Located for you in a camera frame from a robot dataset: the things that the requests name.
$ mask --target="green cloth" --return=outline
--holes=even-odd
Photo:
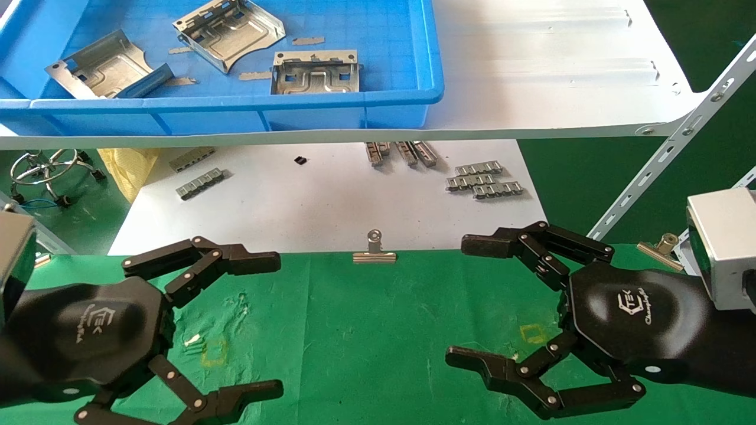
[[[35,272],[29,289],[117,282],[121,260],[58,257]],[[619,246],[613,264],[658,265],[632,246]],[[435,251],[399,253],[395,265],[354,265],[348,253],[284,255],[278,273],[223,277],[178,311],[169,360],[203,392],[282,380],[284,396],[250,405],[246,424],[540,423],[518,400],[486,391],[477,374],[447,366],[444,353],[460,345],[522,359],[559,332],[557,299],[516,260]],[[200,340],[185,346],[197,334]],[[606,381],[574,357],[544,380],[556,389]],[[630,410],[560,423],[737,424],[756,417],[754,399],[644,383],[648,395]],[[0,423],[69,425],[85,402],[0,409]],[[168,423],[182,404],[153,379],[114,410]]]

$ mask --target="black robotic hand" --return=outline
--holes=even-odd
[[[701,278],[609,263],[609,245],[538,222],[467,235],[462,252],[516,257],[552,290],[562,333],[518,363],[452,346],[448,365],[480,373],[487,389],[520,399],[542,419],[628,408],[646,394],[634,378],[756,397],[756,315],[719,311]],[[584,264],[570,274],[552,253]],[[555,391],[541,377],[570,353],[610,383]]]
[[[123,261],[118,284],[73,284],[23,292],[0,330],[0,407],[96,395],[74,415],[79,425],[154,425],[110,411],[157,376],[187,408],[174,425],[235,423],[252,402],[284,393],[279,380],[223,387],[208,395],[171,365],[173,308],[186,306],[223,274],[280,270],[278,253],[202,237]],[[147,280],[187,268],[161,293]]]

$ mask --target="slotted metal support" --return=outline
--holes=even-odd
[[[711,85],[701,103],[688,115],[680,127],[661,144],[661,147],[640,169],[587,236],[595,240],[602,240],[755,70],[756,34],[745,43],[735,59]]]

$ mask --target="yellow bag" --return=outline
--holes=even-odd
[[[134,202],[139,189],[144,186],[152,167],[155,165],[159,148],[131,149],[121,147],[117,149],[98,149],[100,157],[107,171],[113,175],[118,189],[130,203]]]

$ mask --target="blue plastic tray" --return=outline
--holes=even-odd
[[[21,0],[0,28],[0,123],[19,135],[195,135],[303,129],[419,128],[444,94],[431,0],[255,0],[287,37],[242,57],[226,75],[184,45],[172,22],[206,0]],[[76,100],[45,67],[116,29],[195,85],[146,98]],[[293,45],[323,36],[319,45]],[[357,49],[361,92],[270,95],[276,51]]]

